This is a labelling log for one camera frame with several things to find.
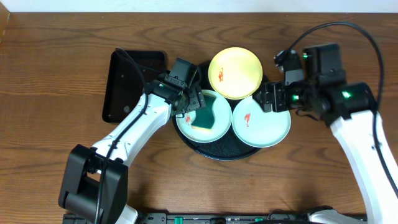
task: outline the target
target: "metal screw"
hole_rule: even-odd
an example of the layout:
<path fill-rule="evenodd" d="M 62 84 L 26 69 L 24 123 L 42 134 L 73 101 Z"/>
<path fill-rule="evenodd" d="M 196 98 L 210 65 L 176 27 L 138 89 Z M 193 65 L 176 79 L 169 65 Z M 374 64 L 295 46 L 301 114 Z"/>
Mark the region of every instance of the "metal screw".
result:
<path fill-rule="evenodd" d="M 129 106 L 125 106 L 123 108 L 123 110 L 124 110 L 124 112 L 128 113 L 128 112 L 130 112 L 130 107 Z"/>

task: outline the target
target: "yellow plate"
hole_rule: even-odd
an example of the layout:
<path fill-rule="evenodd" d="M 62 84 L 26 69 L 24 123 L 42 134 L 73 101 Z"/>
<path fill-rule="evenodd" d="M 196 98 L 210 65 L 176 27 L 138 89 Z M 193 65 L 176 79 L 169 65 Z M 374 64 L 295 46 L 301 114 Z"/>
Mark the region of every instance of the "yellow plate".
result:
<path fill-rule="evenodd" d="M 211 87 L 223 97 L 240 100 L 252 95 L 260 86 L 260 60 L 249 50 L 231 47 L 220 51 L 209 66 Z"/>

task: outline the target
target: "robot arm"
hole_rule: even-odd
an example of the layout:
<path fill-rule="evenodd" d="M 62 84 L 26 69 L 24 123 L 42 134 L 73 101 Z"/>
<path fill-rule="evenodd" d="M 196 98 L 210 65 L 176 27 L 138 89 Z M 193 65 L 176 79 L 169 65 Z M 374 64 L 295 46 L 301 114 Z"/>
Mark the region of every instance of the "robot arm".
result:
<path fill-rule="evenodd" d="M 106 156 L 112 142 L 119 133 L 138 116 L 140 110 L 143 110 L 144 104 L 145 94 L 140 97 L 137 106 L 115 130 L 93 145 L 93 147 L 97 148 L 96 153 L 98 155 L 103 157 Z M 123 135 L 117 143 L 116 148 L 113 150 L 110 159 L 114 161 L 116 158 L 120 158 L 123 160 L 124 165 L 130 167 L 132 161 L 148 139 L 170 119 L 171 112 L 172 107 L 165 102 L 164 98 L 155 94 L 150 94 L 148 96 L 148 107 L 146 108 L 146 112 Z"/>
<path fill-rule="evenodd" d="M 93 221 L 100 193 L 100 223 L 133 220 L 136 211 L 125 206 L 128 168 L 148 139 L 171 116 L 206 106 L 201 88 L 196 85 L 200 75 L 196 66 L 178 58 L 170 73 L 164 74 L 162 82 L 154 80 L 146 85 L 146 92 L 137 106 L 114 131 L 91 148 L 77 145 L 68 157 L 58 204 Z M 95 172 L 102 173 L 101 183 L 88 176 Z"/>
<path fill-rule="evenodd" d="M 338 118 L 330 125 L 342 146 L 364 199 L 368 223 L 396 223 L 398 199 L 381 166 L 374 147 L 372 131 L 373 112 L 351 113 L 351 119 Z M 382 154 L 394 182 L 398 181 L 398 167 L 391 154 L 377 114 L 377 136 Z M 324 210 L 310 215 L 310 221 L 319 223 L 363 223 L 354 218 Z"/>

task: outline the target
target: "green connector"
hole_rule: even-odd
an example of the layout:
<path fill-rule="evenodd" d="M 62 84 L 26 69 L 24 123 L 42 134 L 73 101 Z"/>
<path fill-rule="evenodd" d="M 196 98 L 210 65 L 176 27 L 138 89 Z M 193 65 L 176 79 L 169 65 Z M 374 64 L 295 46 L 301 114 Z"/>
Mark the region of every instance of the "green connector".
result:
<path fill-rule="evenodd" d="M 174 218 L 174 224 L 182 224 L 182 223 L 183 223 L 182 217 L 175 217 Z"/>

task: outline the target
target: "white wall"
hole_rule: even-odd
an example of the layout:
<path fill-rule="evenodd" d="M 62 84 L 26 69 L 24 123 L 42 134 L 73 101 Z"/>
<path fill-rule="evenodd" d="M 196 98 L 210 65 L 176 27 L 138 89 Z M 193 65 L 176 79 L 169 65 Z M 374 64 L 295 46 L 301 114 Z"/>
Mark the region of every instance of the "white wall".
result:
<path fill-rule="evenodd" d="M 10 12 L 398 12 L 398 0 L 0 0 Z"/>

